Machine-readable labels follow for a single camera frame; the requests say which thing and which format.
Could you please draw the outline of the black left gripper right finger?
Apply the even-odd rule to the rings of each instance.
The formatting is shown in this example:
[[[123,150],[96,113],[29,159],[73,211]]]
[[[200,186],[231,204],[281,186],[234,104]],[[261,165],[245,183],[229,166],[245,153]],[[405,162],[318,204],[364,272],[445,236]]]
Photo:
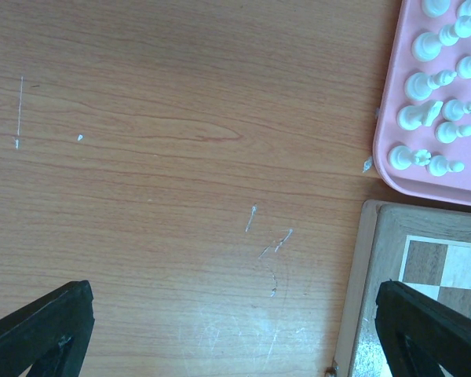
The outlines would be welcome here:
[[[380,285],[375,327],[394,376],[471,376],[471,319],[397,281]]]

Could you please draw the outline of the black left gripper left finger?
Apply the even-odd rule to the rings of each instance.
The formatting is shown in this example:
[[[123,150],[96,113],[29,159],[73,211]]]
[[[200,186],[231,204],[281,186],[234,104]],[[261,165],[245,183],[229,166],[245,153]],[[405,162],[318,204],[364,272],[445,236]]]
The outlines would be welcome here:
[[[94,326],[89,281],[71,281],[0,319],[0,376],[78,376]]]

